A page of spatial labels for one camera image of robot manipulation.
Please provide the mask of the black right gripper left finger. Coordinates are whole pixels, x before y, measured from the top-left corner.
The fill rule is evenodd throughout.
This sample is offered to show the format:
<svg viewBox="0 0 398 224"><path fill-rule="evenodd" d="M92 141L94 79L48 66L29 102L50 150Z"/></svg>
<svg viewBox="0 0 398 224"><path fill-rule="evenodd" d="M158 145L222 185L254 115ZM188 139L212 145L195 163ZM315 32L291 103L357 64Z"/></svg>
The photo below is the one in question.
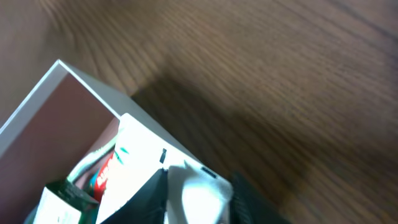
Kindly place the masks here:
<svg viewBox="0 0 398 224"><path fill-rule="evenodd" d="M168 199L168 171L157 170L104 224L163 224Z"/></svg>

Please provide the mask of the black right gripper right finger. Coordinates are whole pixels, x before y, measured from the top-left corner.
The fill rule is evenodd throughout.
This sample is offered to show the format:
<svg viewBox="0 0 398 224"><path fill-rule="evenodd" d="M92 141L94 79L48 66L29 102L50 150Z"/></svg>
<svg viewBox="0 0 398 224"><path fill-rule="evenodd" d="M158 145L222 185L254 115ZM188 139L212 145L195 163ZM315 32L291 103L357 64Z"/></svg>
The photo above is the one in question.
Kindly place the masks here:
<svg viewBox="0 0 398 224"><path fill-rule="evenodd" d="M230 224L290 224L240 173L231 176L231 184Z"/></svg>

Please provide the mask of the white lotion tube gold cap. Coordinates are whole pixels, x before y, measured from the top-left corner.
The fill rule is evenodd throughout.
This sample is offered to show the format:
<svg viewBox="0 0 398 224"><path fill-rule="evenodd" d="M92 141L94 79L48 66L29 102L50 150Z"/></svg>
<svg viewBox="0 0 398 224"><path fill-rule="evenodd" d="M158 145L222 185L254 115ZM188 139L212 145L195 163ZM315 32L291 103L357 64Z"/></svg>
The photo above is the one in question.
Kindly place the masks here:
<svg viewBox="0 0 398 224"><path fill-rule="evenodd" d="M167 172L165 223L228 222L231 184L127 113L120 118L115 153L97 223L119 211L159 169Z"/></svg>

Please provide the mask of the teal red toothpaste tube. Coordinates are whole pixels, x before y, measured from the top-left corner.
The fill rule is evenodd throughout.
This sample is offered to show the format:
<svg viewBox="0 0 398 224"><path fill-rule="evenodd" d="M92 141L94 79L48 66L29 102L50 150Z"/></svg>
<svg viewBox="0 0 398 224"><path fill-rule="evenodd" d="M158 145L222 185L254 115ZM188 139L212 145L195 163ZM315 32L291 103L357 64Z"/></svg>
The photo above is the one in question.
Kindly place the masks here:
<svg viewBox="0 0 398 224"><path fill-rule="evenodd" d="M106 190L106 184L109 176L109 165L114 162L113 157L113 153L107 156L105 162L101 165L101 167L89 181L89 194L98 202L101 201L104 191Z"/></svg>

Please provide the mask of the white green toothbrush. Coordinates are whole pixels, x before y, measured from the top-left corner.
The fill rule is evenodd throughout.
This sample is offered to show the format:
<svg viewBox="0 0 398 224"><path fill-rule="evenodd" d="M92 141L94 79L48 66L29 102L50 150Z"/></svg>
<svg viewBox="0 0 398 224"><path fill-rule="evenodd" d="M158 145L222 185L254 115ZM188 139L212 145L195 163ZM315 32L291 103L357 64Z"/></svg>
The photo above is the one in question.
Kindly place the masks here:
<svg viewBox="0 0 398 224"><path fill-rule="evenodd" d="M78 164L72 169L67 176L69 182L75 183L83 174L90 170L95 164L97 164L103 157L109 154L116 145L118 134L115 135L110 141L99 149L88 153Z"/></svg>

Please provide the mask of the green white soap packet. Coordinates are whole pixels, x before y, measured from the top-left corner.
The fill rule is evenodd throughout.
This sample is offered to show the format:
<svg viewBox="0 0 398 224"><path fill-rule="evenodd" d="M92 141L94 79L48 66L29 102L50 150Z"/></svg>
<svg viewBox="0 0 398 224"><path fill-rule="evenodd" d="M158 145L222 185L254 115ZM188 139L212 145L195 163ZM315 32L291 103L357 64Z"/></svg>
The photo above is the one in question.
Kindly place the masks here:
<svg viewBox="0 0 398 224"><path fill-rule="evenodd" d="M67 180L46 184L33 224L95 224L99 202Z"/></svg>

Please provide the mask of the white box brown inside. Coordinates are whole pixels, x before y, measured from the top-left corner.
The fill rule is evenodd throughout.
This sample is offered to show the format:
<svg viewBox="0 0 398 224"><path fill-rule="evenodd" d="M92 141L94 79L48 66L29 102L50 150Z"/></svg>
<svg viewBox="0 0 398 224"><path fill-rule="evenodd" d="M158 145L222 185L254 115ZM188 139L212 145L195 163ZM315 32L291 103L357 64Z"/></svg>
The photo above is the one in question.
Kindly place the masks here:
<svg viewBox="0 0 398 224"><path fill-rule="evenodd" d="M44 185L67 176L124 114L183 149L126 94L57 60L1 128L1 222L21 223Z"/></svg>

